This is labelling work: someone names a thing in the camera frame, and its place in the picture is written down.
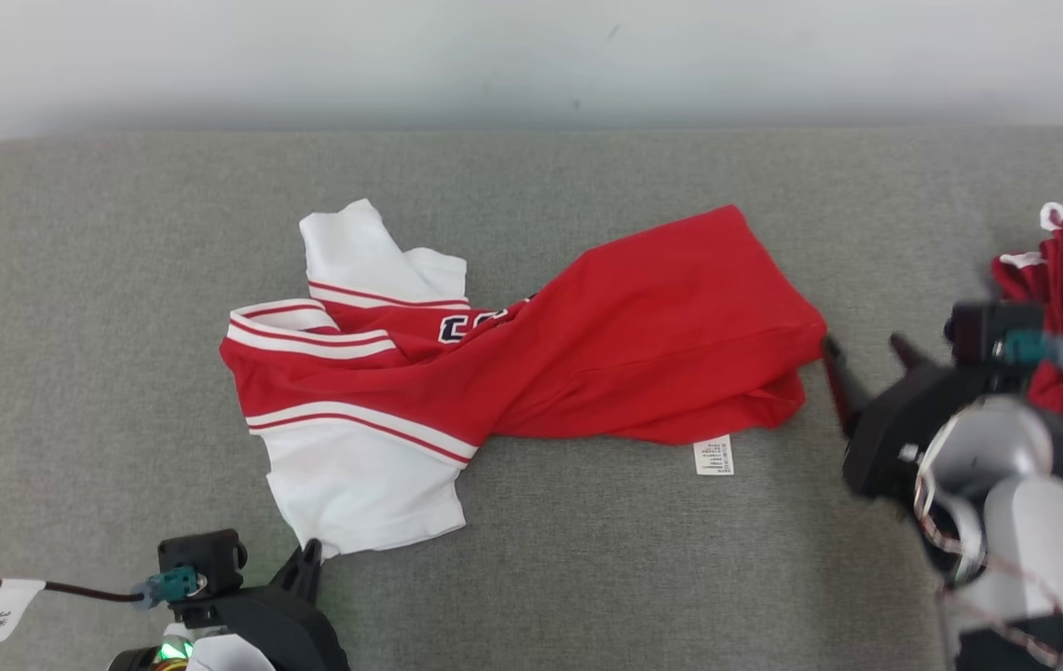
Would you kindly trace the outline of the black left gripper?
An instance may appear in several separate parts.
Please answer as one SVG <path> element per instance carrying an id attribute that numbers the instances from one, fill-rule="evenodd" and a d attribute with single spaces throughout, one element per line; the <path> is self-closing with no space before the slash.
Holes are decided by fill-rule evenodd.
<path id="1" fill-rule="evenodd" d="M 330 620 L 314 607 L 322 543 L 310 539 L 280 566 L 270 585 L 170 606 L 186 628 L 224 628 L 195 642 L 189 670 L 348 670 Z"/>

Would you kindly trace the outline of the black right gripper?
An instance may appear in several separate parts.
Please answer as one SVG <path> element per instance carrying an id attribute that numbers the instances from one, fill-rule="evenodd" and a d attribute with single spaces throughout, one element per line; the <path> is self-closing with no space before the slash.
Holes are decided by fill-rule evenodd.
<path id="1" fill-rule="evenodd" d="M 870 395 L 831 335 L 822 340 L 822 362 L 838 424 L 847 439 L 847 488 L 867 500 L 910 501 L 915 459 L 902 459 L 902 449 L 913 446 L 918 455 L 954 415 L 989 390 L 992 373 L 978 366 L 933 364 L 902 333 L 890 335 L 890 349 L 904 375 L 878 395 Z"/>

